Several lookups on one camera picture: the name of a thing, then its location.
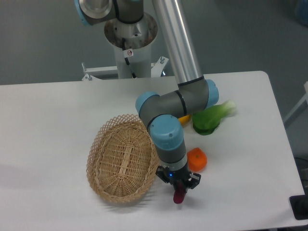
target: orange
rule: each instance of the orange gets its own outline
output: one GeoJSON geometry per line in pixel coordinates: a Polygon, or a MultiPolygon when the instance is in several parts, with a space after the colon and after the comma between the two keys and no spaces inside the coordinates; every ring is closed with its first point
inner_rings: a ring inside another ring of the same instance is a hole
{"type": "Polygon", "coordinates": [[[194,148],[187,152],[188,166],[193,172],[202,170],[207,164],[207,157],[200,148],[194,148]]]}

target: yellow object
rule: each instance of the yellow object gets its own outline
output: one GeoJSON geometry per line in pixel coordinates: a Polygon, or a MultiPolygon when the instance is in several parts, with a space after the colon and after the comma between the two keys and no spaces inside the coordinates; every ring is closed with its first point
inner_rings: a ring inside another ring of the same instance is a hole
{"type": "Polygon", "coordinates": [[[179,118],[179,122],[183,125],[187,124],[190,119],[191,119],[192,115],[186,115],[186,116],[183,116],[181,118],[179,118]]]}

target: blue joint cap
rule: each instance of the blue joint cap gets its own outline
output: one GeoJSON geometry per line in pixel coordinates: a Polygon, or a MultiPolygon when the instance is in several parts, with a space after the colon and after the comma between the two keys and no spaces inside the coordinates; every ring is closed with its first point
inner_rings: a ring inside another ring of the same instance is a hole
{"type": "Polygon", "coordinates": [[[214,81],[210,79],[207,79],[206,81],[208,85],[208,101],[207,101],[206,108],[209,108],[217,104],[218,99],[219,99],[219,92],[218,92],[218,89],[214,81]]]}
{"type": "Polygon", "coordinates": [[[141,107],[145,103],[145,101],[147,101],[147,99],[149,99],[150,97],[152,97],[154,95],[159,96],[159,94],[157,94],[154,91],[147,91],[137,98],[136,103],[135,103],[135,107],[136,107],[138,114],[140,114],[141,107]]]}
{"type": "Polygon", "coordinates": [[[150,125],[150,136],[158,148],[171,151],[184,141],[184,131],[179,120],[172,115],[161,115],[150,125]]]}
{"type": "Polygon", "coordinates": [[[79,0],[74,0],[74,2],[75,2],[76,10],[78,12],[79,18],[81,19],[82,24],[85,26],[90,26],[91,24],[88,23],[88,21],[85,19],[85,17],[83,16],[81,12],[81,8],[79,6],[79,0]]]}

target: red object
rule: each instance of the red object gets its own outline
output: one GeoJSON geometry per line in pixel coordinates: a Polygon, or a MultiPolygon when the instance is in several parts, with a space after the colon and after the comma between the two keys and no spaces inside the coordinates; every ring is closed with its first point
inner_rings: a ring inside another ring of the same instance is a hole
{"type": "Polygon", "coordinates": [[[198,172],[207,164],[207,157],[200,148],[194,148],[187,152],[188,166],[191,171],[198,172]]]}
{"type": "Polygon", "coordinates": [[[184,187],[181,183],[179,183],[173,195],[173,202],[176,204],[181,204],[184,201],[185,195],[186,192],[184,190],[184,187]]]}

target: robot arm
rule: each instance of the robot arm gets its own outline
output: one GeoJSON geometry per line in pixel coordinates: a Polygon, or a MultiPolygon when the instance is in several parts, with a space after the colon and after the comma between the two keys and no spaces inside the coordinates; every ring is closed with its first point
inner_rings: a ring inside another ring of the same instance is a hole
{"type": "MultiPolygon", "coordinates": [[[[127,36],[125,32],[143,18],[142,0],[76,1],[79,2],[77,7],[89,23],[110,18],[116,18],[123,23],[121,31],[124,33],[117,33],[118,35],[127,36]]],[[[165,183],[173,185],[174,202],[181,203],[187,190],[199,184],[201,175],[192,174],[189,170],[184,132],[178,118],[216,104],[218,90],[213,81],[204,79],[200,70],[181,1],[153,0],[153,5],[179,89],[162,96],[156,92],[146,92],[136,100],[136,109],[161,160],[156,174],[165,183]]]]}

